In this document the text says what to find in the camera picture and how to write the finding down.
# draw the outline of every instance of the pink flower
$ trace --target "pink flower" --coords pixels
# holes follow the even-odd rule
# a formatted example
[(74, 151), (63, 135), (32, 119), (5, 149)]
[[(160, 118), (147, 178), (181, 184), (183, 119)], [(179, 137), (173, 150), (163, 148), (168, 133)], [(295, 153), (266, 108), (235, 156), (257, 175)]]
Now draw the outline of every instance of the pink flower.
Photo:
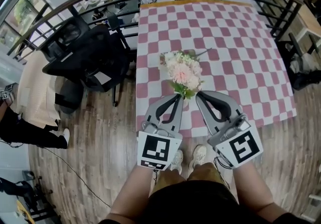
[(179, 84), (187, 83), (192, 76), (190, 68), (184, 63), (176, 64), (169, 73), (173, 77), (173, 81)]

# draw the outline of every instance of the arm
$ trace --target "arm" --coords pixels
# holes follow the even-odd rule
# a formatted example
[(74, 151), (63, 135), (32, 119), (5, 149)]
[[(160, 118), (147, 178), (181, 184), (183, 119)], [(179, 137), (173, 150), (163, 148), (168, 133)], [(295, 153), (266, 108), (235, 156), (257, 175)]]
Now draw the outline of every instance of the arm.
[(6, 104), (6, 102), (0, 100), (0, 121), (3, 119), (7, 108), (8, 105)]
[(135, 166), (118, 194), (107, 219), (121, 224), (134, 223), (148, 203), (153, 170)]
[(274, 203), (270, 189), (252, 162), (233, 169), (233, 176), (240, 204), (269, 222), (275, 221), (286, 213), (284, 209)]

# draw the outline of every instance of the black pants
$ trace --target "black pants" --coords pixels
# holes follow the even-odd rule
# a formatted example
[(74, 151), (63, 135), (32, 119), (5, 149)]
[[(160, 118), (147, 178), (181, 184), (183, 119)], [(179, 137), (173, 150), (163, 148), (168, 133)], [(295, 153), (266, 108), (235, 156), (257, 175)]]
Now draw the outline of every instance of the black pants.
[(48, 148), (67, 148), (63, 136), (48, 132), (48, 129), (36, 127), (23, 119), (18, 120), (18, 114), (8, 108), (0, 121), (0, 138), (7, 143), (24, 143)]

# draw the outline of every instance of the chair leg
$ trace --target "chair leg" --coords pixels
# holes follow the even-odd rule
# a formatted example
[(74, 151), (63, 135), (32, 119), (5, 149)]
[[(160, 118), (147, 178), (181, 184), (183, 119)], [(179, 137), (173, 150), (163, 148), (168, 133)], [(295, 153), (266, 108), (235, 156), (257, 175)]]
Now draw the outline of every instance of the chair leg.
[(118, 106), (118, 102), (116, 101), (116, 86), (114, 86), (114, 87), (112, 88), (111, 100), (112, 100), (112, 105), (113, 105), (114, 107), (117, 107), (117, 106)]

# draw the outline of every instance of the sneaker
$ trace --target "sneaker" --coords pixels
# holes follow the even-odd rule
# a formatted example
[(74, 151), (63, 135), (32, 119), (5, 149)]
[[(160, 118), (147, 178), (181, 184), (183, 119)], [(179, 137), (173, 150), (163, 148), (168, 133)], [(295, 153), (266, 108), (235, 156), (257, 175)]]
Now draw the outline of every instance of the sneaker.
[(69, 143), (69, 138), (70, 138), (70, 132), (69, 132), (69, 129), (64, 129), (64, 132), (63, 132), (63, 137), (66, 139), (66, 142), (67, 142), (67, 146), (68, 146), (68, 143)]
[(206, 146), (203, 146), (203, 145), (196, 146), (193, 152), (193, 159), (190, 162), (190, 166), (189, 166), (190, 172), (194, 170), (194, 167), (196, 165), (202, 165), (204, 163), (206, 153), (207, 153)]
[(182, 162), (183, 162), (183, 152), (181, 150), (177, 150), (175, 153), (174, 159), (170, 164), (170, 170), (178, 170), (179, 174), (182, 173)]

